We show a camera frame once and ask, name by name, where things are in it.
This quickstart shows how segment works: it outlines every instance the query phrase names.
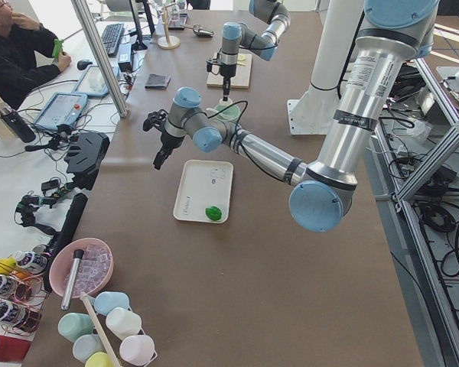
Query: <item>pink plastic bowl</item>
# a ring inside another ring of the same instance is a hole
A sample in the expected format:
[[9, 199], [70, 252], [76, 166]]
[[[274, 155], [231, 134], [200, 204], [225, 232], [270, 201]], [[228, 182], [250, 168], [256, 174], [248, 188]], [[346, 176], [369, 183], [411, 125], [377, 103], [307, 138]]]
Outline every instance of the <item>pink plastic bowl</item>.
[[73, 253], [77, 249], [85, 250], [88, 245], [102, 246], [108, 253], [110, 257], [109, 269], [106, 276], [90, 291], [86, 292], [87, 294], [96, 294], [102, 288], [104, 288], [112, 277], [112, 272], [114, 271], [114, 259], [112, 257], [112, 252], [110, 251], [109, 246], [100, 239], [77, 239], [76, 241], [71, 242], [63, 250], [60, 251], [56, 258], [51, 264], [51, 269], [49, 272], [49, 282], [51, 288], [53, 288], [54, 293], [62, 297], [64, 294], [65, 288], [65, 278], [70, 273], [71, 263], [73, 262]]

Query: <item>red object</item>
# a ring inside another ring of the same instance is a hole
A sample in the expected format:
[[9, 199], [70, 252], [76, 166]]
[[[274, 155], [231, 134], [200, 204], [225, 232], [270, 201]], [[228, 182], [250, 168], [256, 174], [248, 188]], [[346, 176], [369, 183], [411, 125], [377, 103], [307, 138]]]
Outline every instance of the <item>red object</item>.
[[22, 362], [31, 342], [0, 335], [0, 362]]

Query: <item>computer mouse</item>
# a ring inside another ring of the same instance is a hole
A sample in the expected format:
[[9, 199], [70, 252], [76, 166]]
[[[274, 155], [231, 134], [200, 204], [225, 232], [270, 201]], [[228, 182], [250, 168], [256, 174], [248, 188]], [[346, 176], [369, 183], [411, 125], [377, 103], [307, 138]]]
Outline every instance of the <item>computer mouse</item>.
[[88, 59], [82, 59], [76, 63], [76, 67], [78, 68], [78, 70], [85, 70], [86, 67], [88, 67], [91, 63], [93, 63], [93, 61]]

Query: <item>wooden stick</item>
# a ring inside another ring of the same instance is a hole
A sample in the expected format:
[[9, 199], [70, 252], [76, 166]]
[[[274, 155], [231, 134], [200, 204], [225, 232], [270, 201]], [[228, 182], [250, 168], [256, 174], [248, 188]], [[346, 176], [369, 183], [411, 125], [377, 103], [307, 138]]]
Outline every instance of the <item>wooden stick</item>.
[[102, 328], [102, 325], [100, 324], [99, 318], [97, 315], [95, 315], [95, 310], [92, 307], [92, 304], [90, 304], [88, 295], [85, 292], [80, 293], [80, 299], [82, 300], [83, 304], [85, 305], [86, 312], [88, 312], [90, 319], [92, 320], [92, 323], [94, 327], [97, 330], [97, 333], [99, 334], [100, 341], [102, 342], [102, 345], [106, 349], [107, 355], [110, 358], [110, 362], [112, 362], [112, 365], [114, 367], [122, 367], [119, 364], [119, 360], [117, 359], [116, 354], [114, 353], [114, 349], [110, 345], [109, 339], [107, 339], [106, 332]]

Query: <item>sticker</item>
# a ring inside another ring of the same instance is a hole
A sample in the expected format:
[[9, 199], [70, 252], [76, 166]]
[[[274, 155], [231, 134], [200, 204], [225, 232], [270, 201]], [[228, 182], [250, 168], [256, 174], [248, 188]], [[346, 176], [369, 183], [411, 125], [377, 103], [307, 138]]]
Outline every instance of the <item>sticker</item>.
[[353, 113], [340, 111], [339, 109], [335, 112], [334, 119], [338, 120], [339, 124], [352, 125], [370, 132], [373, 132], [377, 125], [377, 120], [375, 119], [354, 115]]
[[358, 56], [353, 63], [347, 88], [367, 90], [378, 59], [378, 57]]
[[400, 67], [400, 62], [393, 62], [387, 55], [358, 57], [350, 73], [347, 87], [363, 90], [367, 96], [385, 99]]

